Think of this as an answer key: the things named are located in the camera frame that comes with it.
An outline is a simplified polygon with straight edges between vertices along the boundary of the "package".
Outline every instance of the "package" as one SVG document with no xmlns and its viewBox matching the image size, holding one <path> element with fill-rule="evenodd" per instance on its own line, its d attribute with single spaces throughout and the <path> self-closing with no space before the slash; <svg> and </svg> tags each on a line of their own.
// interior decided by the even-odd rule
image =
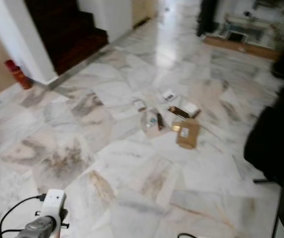
<svg viewBox="0 0 284 238">
<path fill-rule="evenodd" d="M 168 102 L 172 101 L 176 97 L 177 97 L 177 94 L 171 89 L 168 89 L 167 91 L 163 93 L 163 98 L 165 98 L 165 100 L 167 100 Z"/>
<path fill-rule="evenodd" d="M 136 107 L 138 112 L 142 112 L 142 111 L 146 110 L 146 105 L 142 100 L 134 101 L 134 106 Z"/>
<path fill-rule="evenodd" d="M 200 124 L 194 119 L 186 119 L 182 121 L 177 136 L 177 144 L 185 149 L 196 148 L 199 129 Z"/>
</svg>

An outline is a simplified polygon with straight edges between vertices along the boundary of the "red bottle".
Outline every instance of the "red bottle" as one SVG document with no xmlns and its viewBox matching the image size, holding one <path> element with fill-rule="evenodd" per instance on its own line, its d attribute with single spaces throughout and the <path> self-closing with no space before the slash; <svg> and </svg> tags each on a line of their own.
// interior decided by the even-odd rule
<svg viewBox="0 0 284 238">
<path fill-rule="evenodd" d="M 18 67 L 14 61 L 7 60 L 4 62 L 10 73 L 16 79 L 17 82 L 22 86 L 23 89 L 30 89 L 32 87 L 31 81 L 24 75 L 20 67 Z"/>
</svg>

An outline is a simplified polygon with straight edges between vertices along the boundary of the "cable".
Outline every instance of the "cable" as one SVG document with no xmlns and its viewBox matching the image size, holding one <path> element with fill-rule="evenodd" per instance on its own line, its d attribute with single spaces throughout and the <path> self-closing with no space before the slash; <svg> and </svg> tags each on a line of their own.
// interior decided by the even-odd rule
<svg viewBox="0 0 284 238">
<path fill-rule="evenodd" d="M 5 231 L 2 231 L 2 233 L 0 234 L 0 238 L 2 238 L 2 235 L 3 235 L 4 233 L 8 233 L 8 232 L 20 232 L 20 231 L 22 231 L 22 230 L 5 230 Z"/>
<path fill-rule="evenodd" d="M 45 200 L 45 197 L 46 197 L 46 194 L 43 193 L 41 195 L 37 195 L 37 196 L 33 196 L 33 197 L 28 197 L 28 198 L 25 198 L 24 200 L 20 201 L 19 203 L 17 203 L 15 206 L 13 206 L 11 209 L 9 209 L 8 212 L 6 212 L 6 214 L 2 217 L 1 221 L 0 221 L 0 238 L 2 238 L 2 234 L 5 233 L 5 232 L 17 232 L 17 231 L 21 231 L 21 230 L 6 230 L 4 232 L 2 232 L 2 224 L 3 224 L 3 221 L 4 219 L 8 216 L 8 214 L 13 211 L 18 205 L 22 204 L 23 202 L 26 202 L 28 200 L 31 200 L 31 199 L 34 199 L 34 198 L 37 198 L 41 201 L 44 201 Z"/>
<path fill-rule="evenodd" d="M 180 233 L 177 235 L 177 238 L 180 238 L 180 237 L 190 237 L 190 238 L 198 238 L 198 237 L 195 237 L 191 234 L 188 234 L 188 233 Z"/>
</svg>

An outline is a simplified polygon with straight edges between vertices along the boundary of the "white wall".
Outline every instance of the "white wall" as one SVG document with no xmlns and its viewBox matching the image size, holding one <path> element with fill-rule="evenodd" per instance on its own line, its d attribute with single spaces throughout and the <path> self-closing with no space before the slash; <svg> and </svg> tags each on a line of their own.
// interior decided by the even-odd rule
<svg viewBox="0 0 284 238">
<path fill-rule="evenodd" d="M 44 84 L 57 78 L 23 0 L 0 0 L 0 40 L 27 76 Z"/>
<path fill-rule="evenodd" d="M 257 10 L 253 10 L 253 3 L 254 0 L 237 0 L 234 14 L 238 16 L 244 16 L 243 13 L 245 11 L 249 11 L 253 14 L 253 16 L 263 20 L 273 21 L 277 19 L 279 13 L 278 9 L 259 6 Z"/>
<path fill-rule="evenodd" d="M 253 16 L 272 21 L 277 18 L 278 10 L 259 6 L 257 10 L 253 10 L 253 3 L 255 0 L 219 0 L 215 21 L 224 22 L 224 15 L 226 13 L 234 14 L 236 16 L 245 17 L 243 13 L 249 11 Z"/>
<path fill-rule="evenodd" d="M 96 27 L 106 30 L 109 42 L 132 29 L 131 0 L 78 0 L 82 11 L 94 14 Z"/>
</svg>

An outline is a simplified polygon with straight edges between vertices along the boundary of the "small cardboard box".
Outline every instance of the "small cardboard box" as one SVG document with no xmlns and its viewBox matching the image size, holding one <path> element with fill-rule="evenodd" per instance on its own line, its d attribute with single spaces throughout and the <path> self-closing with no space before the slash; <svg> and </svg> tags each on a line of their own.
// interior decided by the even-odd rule
<svg viewBox="0 0 284 238">
<path fill-rule="evenodd" d="M 186 119 L 180 124 L 180 130 L 177 136 L 177 144 L 185 149 L 197 147 L 197 137 L 200 124 L 194 119 Z"/>
</svg>

